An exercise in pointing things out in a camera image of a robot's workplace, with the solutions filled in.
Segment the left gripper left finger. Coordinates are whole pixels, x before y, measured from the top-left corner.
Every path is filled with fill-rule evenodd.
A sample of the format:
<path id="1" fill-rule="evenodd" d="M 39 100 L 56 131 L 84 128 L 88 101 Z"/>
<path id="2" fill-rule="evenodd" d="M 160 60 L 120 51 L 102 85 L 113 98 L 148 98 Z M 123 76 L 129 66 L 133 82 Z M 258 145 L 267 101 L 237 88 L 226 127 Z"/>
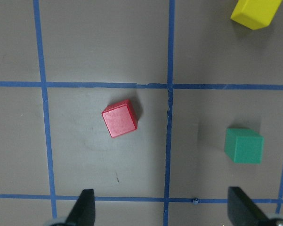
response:
<path id="1" fill-rule="evenodd" d="M 82 190 L 65 220 L 65 226 L 93 226 L 95 223 L 95 196 L 93 189 Z"/>

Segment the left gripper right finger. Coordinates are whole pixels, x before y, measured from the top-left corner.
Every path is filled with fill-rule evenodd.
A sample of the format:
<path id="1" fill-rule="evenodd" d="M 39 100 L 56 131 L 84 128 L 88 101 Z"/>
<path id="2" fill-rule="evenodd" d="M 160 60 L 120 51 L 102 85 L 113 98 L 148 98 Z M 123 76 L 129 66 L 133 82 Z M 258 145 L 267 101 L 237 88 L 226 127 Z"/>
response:
<path id="1" fill-rule="evenodd" d="M 268 217 L 237 186 L 231 186 L 227 192 L 227 215 L 234 226 L 264 226 Z"/>

